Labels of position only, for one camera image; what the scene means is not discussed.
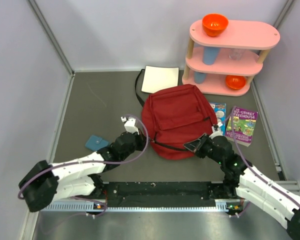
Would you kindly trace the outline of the blue snap wallet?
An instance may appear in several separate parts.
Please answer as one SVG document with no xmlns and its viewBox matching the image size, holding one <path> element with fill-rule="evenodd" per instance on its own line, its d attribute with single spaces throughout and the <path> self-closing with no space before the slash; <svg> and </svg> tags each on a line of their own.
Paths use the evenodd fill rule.
<svg viewBox="0 0 300 240">
<path fill-rule="evenodd" d="M 102 137 L 97 136 L 97 135 L 91 135 L 84 146 L 88 150 L 97 152 L 98 150 L 100 150 L 104 147 L 107 147 L 108 145 L 109 145 L 109 142 L 107 140 L 103 139 Z"/>
</svg>

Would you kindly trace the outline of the red student backpack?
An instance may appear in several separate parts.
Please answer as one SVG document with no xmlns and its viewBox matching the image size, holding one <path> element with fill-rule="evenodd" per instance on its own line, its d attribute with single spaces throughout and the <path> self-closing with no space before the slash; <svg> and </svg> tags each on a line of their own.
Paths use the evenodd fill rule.
<svg viewBox="0 0 300 240">
<path fill-rule="evenodd" d="M 203 134 L 211 135 L 218 126 L 215 111 L 195 85 L 162 89 L 146 100 L 137 93 L 136 98 L 142 106 L 141 121 L 148 131 L 150 145 L 164 159 L 192 157 L 184 144 Z"/>
</svg>

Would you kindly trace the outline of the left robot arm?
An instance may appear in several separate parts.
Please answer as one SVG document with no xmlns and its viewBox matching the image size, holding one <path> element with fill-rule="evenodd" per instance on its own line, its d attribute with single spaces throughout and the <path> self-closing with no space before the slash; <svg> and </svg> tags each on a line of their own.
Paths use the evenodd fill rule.
<svg viewBox="0 0 300 240">
<path fill-rule="evenodd" d="M 49 164 L 41 160 L 19 182 L 17 197 L 28 210 L 39 212 L 63 199 L 97 200 L 104 194 L 101 174 L 130 163 L 134 152 L 143 154 L 149 139 L 142 132 L 123 132 L 110 145 L 85 157 Z"/>
</svg>

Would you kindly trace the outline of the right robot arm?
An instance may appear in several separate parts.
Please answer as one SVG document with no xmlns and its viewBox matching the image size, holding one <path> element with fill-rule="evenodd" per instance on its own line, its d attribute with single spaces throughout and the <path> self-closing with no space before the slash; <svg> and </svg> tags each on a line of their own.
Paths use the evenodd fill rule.
<svg viewBox="0 0 300 240">
<path fill-rule="evenodd" d="M 223 192 L 243 198 L 273 217 L 293 240 L 300 240 L 300 196 L 266 177 L 252 163 L 235 153 L 223 135 L 204 134 L 184 147 L 199 158 L 220 164 L 224 173 Z"/>
</svg>

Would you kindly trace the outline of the blue comic book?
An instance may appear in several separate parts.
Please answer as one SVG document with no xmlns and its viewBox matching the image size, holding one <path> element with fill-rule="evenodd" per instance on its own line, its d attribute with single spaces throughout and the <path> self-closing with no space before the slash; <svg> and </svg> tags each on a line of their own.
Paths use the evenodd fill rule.
<svg viewBox="0 0 300 240">
<path fill-rule="evenodd" d="M 220 127 L 220 130 L 222 131 L 222 134 L 224 135 L 225 131 L 226 131 L 225 124 L 226 124 L 226 118 L 227 118 L 227 115 L 226 115 L 227 105 L 225 103 L 216 103 L 216 102 L 210 102 L 209 104 L 214 110 L 218 125 Z"/>
</svg>

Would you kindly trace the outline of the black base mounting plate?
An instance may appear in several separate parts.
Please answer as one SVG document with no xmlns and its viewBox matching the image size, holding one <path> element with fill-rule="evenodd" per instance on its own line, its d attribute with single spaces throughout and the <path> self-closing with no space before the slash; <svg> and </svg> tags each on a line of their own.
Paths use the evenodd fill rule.
<svg viewBox="0 0 300 240">
<path fill-rule="evenodd" d="M 113 208 L 212 207 L 217 200 L 240 204 L 222 183 L 209 181 L 109 182 L 89 196 Z"/>
</svg>

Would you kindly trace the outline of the purple Treehouse book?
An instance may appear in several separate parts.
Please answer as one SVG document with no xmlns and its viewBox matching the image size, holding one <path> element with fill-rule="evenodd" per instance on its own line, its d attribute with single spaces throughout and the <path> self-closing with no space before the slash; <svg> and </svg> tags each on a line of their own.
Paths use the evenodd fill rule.
<svg viewBox="0 0 300 240">
<path fill-rule="evenodd" d="M 259 113 L 240 107 L 234 107 L 232 112 L 233 119 L 229 118 L 224 135 L 228 140 L 234 141 L 233 127 L 236 141 L 245 147 L 249 147 L 253 139 Z"/>
</svg>

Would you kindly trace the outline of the blue cup bottom shelf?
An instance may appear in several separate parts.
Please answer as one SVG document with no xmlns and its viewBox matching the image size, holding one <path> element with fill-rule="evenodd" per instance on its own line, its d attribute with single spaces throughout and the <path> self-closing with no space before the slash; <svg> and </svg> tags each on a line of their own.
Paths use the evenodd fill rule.
<svg viewBox="0 0 300 240">
<path fill-rule="evenodd" d="M 193 76 L 196 84 L 202 84 L 205 81 L 207 74 L 204 72 L 194 71 Z"/>
</svg>

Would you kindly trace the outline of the blue cup shelf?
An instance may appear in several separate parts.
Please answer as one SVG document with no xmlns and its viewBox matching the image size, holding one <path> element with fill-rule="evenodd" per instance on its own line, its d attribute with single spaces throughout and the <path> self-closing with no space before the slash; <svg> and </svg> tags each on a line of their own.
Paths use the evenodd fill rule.
<svg viewBox="0 0 300 240">
<path fill-rule="evenodd" d="M 219 47 L 204 46 L 202 62 L 205 65 L 213 65 L 216 61 L 216 58 L 218 57 L 219 52 Z"/>
<path fill-rule="evenodd" d="M 204 72 L 194 71 L 193 76 L 196 84 L 202 84 L 205 81 L 207 74 Z"/>
</svg>

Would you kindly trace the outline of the orange bowl bottom shelf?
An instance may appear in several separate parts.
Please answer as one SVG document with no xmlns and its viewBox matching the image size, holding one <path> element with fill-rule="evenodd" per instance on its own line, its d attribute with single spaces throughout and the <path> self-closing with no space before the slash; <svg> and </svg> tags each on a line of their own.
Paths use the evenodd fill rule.
<svg viewBox="0 0 300 240">
<path fill-rule="evenodd" d="M 227 75 L 225 77 L 225 84 L 232 90 L 240 90 L 246 85 L 246 78 L 240 75 Z"/>
</svg>

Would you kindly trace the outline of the orange bowl shelf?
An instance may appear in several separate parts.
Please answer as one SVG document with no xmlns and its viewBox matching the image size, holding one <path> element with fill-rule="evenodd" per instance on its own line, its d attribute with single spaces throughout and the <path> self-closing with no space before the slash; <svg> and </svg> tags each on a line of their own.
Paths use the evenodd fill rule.
<svg viewBox="0 0 300 240">
<path fill-rule="evenodd" d="M 228 24 L 228 18 L 218 13 L 210 13 L 202 18 L 202 29 L 209 37 L 221 35 Z"/>
<path fill-rule="evenodd" d="M 246 85 L 246 78 L 240 75 L 227 75 L 225 77 L 225 84 L 232 90 L 240 90 Z"/>
</svg>

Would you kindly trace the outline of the pink three-tier shelf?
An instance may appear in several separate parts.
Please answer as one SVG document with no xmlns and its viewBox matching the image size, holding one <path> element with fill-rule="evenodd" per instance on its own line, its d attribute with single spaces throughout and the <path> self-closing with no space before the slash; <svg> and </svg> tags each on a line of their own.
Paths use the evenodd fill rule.
<svg viewBox="0 0 300 240">
<path fill-rule="evenodd" d="M 272 25 L 246 20 L 230 20 L 223 33 L 211 37 L 197 20 L 189 28 L 182 83 L 204 94 L 242 96 L 280 38 Z"/>
</svg>

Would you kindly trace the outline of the blue cup middle shelf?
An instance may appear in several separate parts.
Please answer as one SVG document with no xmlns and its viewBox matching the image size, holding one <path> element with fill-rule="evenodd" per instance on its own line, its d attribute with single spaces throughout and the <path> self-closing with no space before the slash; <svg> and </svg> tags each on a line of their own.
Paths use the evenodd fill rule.
<svg viewBox="0 0 300 240">
<path fill-rule="evenodd" d="M 216 58 L 218 57 L 219 52 L 219 47 L 204 46 L 202 62 L 205 65 L 213 65 L 216 61 Z"/>
</svg>

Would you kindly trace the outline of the clear glass cup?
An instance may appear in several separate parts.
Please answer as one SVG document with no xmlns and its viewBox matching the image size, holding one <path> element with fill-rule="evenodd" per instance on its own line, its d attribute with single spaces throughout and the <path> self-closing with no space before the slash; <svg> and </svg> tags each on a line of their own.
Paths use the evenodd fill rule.
<svg viewBox="0 0 300 240">
<path fill-rule="evenodd" d="M 231 48 L 228 56 L 230 59 L 238 61 L 242 58 L 245 51 L 245 49 Z"/>
</svg>

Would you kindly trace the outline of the orange bowl top shelf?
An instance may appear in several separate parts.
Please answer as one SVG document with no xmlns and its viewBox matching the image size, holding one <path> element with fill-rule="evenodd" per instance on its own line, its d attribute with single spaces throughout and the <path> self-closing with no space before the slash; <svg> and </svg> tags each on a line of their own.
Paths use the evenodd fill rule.
<svg viewBox="0 0 300 240">
<path fill-rule="evenodd" d="M 209 37 L 221 35 L 228 24 L 228 18 L 218 13 L 210 13 L 202 18 L 202 29 Z"/>
</svg>

